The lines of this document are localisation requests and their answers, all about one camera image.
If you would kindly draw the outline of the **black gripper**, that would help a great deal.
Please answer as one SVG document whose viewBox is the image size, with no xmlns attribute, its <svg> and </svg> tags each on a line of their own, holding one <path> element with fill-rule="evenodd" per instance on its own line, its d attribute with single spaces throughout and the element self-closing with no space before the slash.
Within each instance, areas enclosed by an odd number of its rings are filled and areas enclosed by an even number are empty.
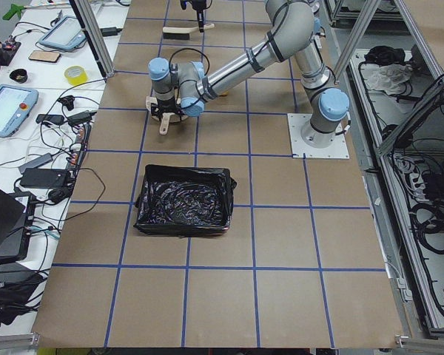
<svg viewBox="0 0 444 355">
<path fill-rule="evenodd" d="M 179 122 L 184 119 L 181 105 L 175 99 L 161 101 L 157 98 L 151 98 L 150 113 L 157 121 L 161 121 L 163 114 L 169 114 L 170 122 Z"/>
<path fill-rule="evenodd" d="M 212 0 L 180 0 L 182 10 L 185 10 L 190 4 L 191 8 L 196 11 L 198 20 L 198 30 L 200 33 L 204 32 L 204 10 L 212 6 Z"/>
</svg>

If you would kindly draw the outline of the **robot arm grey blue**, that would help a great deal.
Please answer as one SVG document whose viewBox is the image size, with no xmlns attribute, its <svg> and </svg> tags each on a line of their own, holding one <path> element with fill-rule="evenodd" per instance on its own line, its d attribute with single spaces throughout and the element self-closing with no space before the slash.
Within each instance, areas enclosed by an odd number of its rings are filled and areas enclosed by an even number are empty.
<svg viewBox="0 0 444 355">
<path fill-rule="evenodd" d="M 307 1 L 266 1 L 272 23 L 261 43 L 207 75 L 201 62 L 173 64 L 154 58 L 148 64 L 153 96 L 147 109 L 166 134 L 172 116 L 198 117 L 205 105 L 276 62 L 294 58 L 301 84 L 312 106 L 312 116 L 301 129 L 302 139 L 316 148 L 327 147 L 349 111 L 349 97 L 334 85 L 314 40 L 315 16 Z"/>
</svg>

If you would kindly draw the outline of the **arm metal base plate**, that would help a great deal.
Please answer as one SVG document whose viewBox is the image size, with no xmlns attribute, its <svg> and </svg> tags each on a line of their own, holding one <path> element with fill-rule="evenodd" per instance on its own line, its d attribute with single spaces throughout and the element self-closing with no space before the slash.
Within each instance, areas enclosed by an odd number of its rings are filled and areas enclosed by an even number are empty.
<svg viewBox="0 0 444 355">
<path fill-rule="evenodd" d="M 310 124 L 312 114 L 288 113 L 288 128 L 293 158 L 349 159 L 349 151 L 340 121 L 336 130 L 323 134 Z"/>
</svg>

